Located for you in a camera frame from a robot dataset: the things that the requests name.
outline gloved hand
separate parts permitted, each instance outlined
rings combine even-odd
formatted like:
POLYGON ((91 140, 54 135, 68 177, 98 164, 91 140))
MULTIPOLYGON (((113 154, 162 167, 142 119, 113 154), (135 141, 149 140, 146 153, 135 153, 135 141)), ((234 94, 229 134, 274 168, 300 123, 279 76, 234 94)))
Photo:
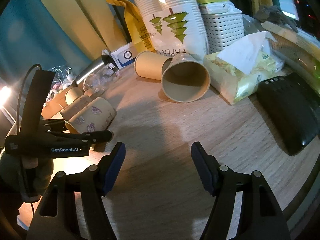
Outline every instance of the gloved hand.
MULTIPOLYGON (((15 124, 9 131, 8 135, 16 134, 15 124)), ((33 181, 33 187, 36 192, 43 195, 47 186, 50 183, 53 173, 53 160, 50 158, 31 158, 22 156, 22 164, 25 169, 36 168, 36 178, 33 181)), ((12 189, 19 192, 19 176, 20 160, 16 156, 5 153, 5 149, 0 154, 0 177, 12 189)))
POLYGON ((269 21, 277 24, 288 24, 290 25, 292 30, 298 33, 296 22, 290 17, 284 15, 282 10, 280 10, 278 6, 273 5, 268 7, 265 5, 261 5, 259 11, 257 11, 253 17, 259 20, 260 22, 269 21))

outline black cable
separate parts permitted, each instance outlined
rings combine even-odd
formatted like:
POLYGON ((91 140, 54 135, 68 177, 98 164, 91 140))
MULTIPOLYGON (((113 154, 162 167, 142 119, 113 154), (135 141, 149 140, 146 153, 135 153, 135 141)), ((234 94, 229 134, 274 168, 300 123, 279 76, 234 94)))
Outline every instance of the black cable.
MULTIPOLYGON (((18 103, 17 103, 17 119, 16 119, 17 135, 20 132, 20 125, 19 125, 19 121, 20 120, 19 120, 19 117, 20 117, 20 103, 21 103, 21 97, 22 97, 23 88, 24 88, 24 85, 25 85, 25 83, 27 81, 27 78, 28 78, 29 74, 36 67, 38 67, 40 70, 42 70, 40 64, 34 64, 31 68, 29 68, 29 70, 26 73, 26 75, 24 76, 22 84, 21 84, 19 97, 18 97, 18 103)), ((26 177, 24 176, 24 173, 23 173, 23 163, 22 163, 21 156, 19 156, 19 161, 20 161, 20 172, 21 172, 21 176, 22 176, 23 185, 24 185, 24 188, 27 189, 27 181, 26 181, 26 177)), ((31 204, 31 209, 32 209, 32 215, 34 215, 35 214, 35 209, 33 208, 33 204, 32 203, 30 203, 30 204, 31 204)))

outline white box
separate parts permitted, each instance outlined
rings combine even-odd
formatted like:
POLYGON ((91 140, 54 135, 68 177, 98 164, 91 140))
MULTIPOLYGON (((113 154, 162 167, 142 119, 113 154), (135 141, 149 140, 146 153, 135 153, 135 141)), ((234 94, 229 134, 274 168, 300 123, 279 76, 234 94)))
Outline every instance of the white box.
POLYGON ((137 55, 138 55, 138 51, 136 50, 132 42, 111 52, 111 57, 116 62, 117 67, 119 69, 122 69, 123 67, 133 63, 137 55))

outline wooden table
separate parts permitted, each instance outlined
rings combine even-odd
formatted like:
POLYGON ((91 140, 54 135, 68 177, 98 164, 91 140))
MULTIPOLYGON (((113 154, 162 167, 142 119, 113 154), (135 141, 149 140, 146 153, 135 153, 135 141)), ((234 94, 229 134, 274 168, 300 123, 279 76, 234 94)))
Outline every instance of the wooden table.
MULTIPOLYGON (((119 240, 199 239, 214 198, 201 184, 190 147, 200 141, 220 164, 237 172, 263 173, 284 209, 312 170, 320 149, 315 138, 301 153, 289 156, 255 95, 231 106, 214 89, 198 101, 169 100, 158 81, 138 77, 133 67, 104 94, 117 116, 109 127, 114 138, 98 145, 88 157, 56 159, 54 173, 81 172, 109 154, 117 141, 126 145, 126 158, 113 190, 102 198, 119 240)), ((228 237, 236 233, 240 196, 228 237)), ((82 236, 89 238, 76 194, 82 236)), ((29 206, 24 206, 30 214, 29 206)), ((27 225, 31 216, 23 220, 27 225)))

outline blue gripper pad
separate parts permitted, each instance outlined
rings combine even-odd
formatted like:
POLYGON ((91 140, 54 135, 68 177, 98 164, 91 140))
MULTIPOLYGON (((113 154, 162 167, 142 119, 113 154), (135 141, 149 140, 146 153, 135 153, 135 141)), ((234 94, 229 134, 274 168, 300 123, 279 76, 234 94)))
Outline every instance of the blue gripper pad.
POLYGON ((211 156, 207 155, 200 142, 194 142, 191 146, 191 157, 200 176, 202 185, 210 195, 215 195, 214 185, 218 182, 219 174, 217 166, 219 163, 211 156))
POLYGON ((116 182, 116 178, 119 174, 121 169, 122 163, 125 158, 125 145, 124 143, 118 142, 110 156, 113 158, 111 164, 105 174, 105 183, 102 188, 102 191, 107 194, 109 191, 112 190, 113 185, 116 182))

